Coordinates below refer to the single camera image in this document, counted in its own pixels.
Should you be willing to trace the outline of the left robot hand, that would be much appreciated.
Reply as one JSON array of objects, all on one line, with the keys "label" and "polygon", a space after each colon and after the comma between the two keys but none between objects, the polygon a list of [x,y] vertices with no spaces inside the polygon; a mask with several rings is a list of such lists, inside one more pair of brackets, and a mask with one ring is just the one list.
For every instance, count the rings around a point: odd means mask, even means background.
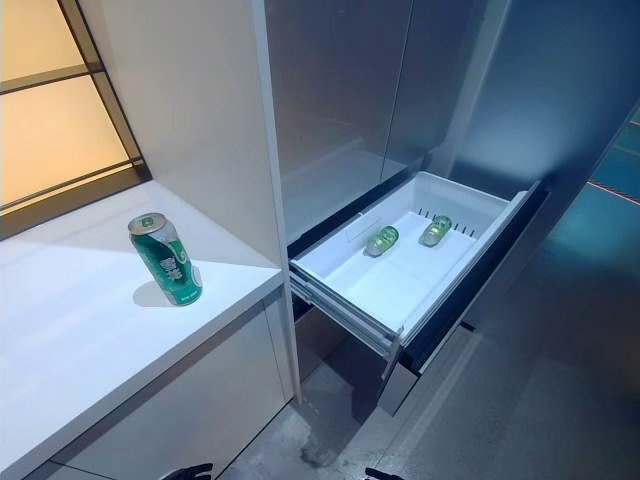
[{"label": "left robot hand", "polygon": [[164,480],[210,480],[212,469],[212,463],[184,467],[169,473]]}]

